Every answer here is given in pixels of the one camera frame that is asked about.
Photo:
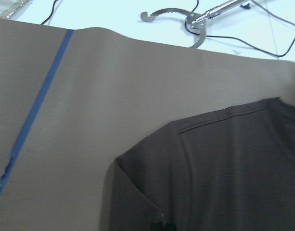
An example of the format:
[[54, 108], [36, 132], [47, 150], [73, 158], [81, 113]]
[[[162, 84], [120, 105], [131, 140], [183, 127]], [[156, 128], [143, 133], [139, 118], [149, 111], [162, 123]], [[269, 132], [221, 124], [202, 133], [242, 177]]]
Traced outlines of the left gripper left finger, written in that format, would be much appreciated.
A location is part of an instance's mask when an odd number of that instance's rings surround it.
[[150, 231], [163, 231], [163, 226], [161, 222], [152, 222], [150, 224]]

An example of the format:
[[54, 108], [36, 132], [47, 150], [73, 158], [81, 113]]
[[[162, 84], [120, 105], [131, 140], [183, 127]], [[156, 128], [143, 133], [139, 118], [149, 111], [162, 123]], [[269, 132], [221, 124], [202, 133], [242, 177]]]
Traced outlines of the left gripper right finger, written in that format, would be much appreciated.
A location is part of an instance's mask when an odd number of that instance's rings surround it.
[[164, 231], [176, 231], [176, 225], [174, 223], [167, 223]]

